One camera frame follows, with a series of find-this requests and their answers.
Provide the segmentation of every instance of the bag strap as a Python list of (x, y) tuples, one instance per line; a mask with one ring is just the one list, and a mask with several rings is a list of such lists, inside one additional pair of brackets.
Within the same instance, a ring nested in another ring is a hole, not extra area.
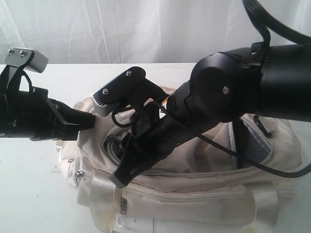
[(107, 174), (97, 170), (94, 174), (90, 191), (90, 211), (96, 227), (104, 233), (110, 233), (116, 221), (113, 197), (116, 186)]
[(245, 225), (242, 233), (268, 233), (276, 225), (278, 216), (278, 196), (271, 182), (245, 184), (255, 199), (256, 213), (254, 220)]

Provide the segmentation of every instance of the bolt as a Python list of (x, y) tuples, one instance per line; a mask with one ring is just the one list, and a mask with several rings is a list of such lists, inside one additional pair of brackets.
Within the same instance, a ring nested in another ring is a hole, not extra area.
[(26, 55), (26, 51), (24, 51), (24, 50), (21, 50), (19, 53), (20, 53), (22, 56)]
[(108, 94), (109, 94), (109, 91), (108, 91), (107, 88), (104, 88), (104, 89), (103, 89), (103, 94), (104, 94), (104, 95), (108, 95)]
[(229, 93), (229, 88), (227, 86), (223, 87), (223, 93), (227, 95)]

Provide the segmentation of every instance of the table surface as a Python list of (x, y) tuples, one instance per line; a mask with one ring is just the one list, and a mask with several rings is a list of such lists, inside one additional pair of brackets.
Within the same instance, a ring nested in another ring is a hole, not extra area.
[[(194, 64), (48, 65), (42, 74), (28, 72), (28, 75), (34, 86), (49, 90), (50, 98), (73, 106), (131, 66), (144, 68), (147, 79), (158, 85), (176, 88), (189, 79)], [(311, 124), (294, 121), (291, 124), (303, 146), (305, 165), (311, 160)], [(1, 232), (99, 232), (88, 208), (76, 204), (77, 190), (68, 186), (59, 173), (54, 142), (1, 139), (0, 147)], [(280, 213), (275, 232), (309, 233), (311, 174), (293, 180), (293, 185), (295, 199)], [(139, 228), (136, 232), (241, 232), (227, 226), (178, 221), (157, 220), (152, 225), (153, 230)]]

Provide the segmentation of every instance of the white fabric backdrop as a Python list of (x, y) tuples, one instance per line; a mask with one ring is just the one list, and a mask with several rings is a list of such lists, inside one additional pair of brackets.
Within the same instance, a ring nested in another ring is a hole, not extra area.
[[(310, 0), (259, 1), (311, 35)], [(50, 63), (197, 62), (261, 40), (242, 0), (0, 0), (0, 16), (0, 63), (13, 47)]]

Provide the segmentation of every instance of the white bag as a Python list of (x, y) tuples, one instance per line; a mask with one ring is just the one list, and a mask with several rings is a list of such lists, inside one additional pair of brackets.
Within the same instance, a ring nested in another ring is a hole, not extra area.
[[(94, 113), (91, 98), (75, 108)], [(117, 118), (122, 121), (130, 114), (118, 114)], [(118, 159), (103, 150), (105, 137), (119, 128), (111, 116), (95, 116), (95, 127), (80, 132), (77, 141), (58, 141), (56, 145), (66, 182), (78, 188), (78, 203), (90, 208), (94, 223), (103, 232), (111, 232), (116, 219), (124, 216), (243, 224), (243, 232), (267, 232), (275, 225), (279, 210), (293, 198), (290, 179), (255, 167), (237, 169), (235, 158), (198, 138), (177, 147), (119, 190), (108, 179)], [(261, 158), (268, 167), (294, 171), (301, 163), (301, 146), (289, 122), (261, 119), (273, 128), (271, 138), (264, 136), (252, 115), (242, 117), (248, 135), (240, 140), (245, 141), (245, 154)], [(231, 122), (219, 124), (205, 135), (235, 150), (233, 127)]]

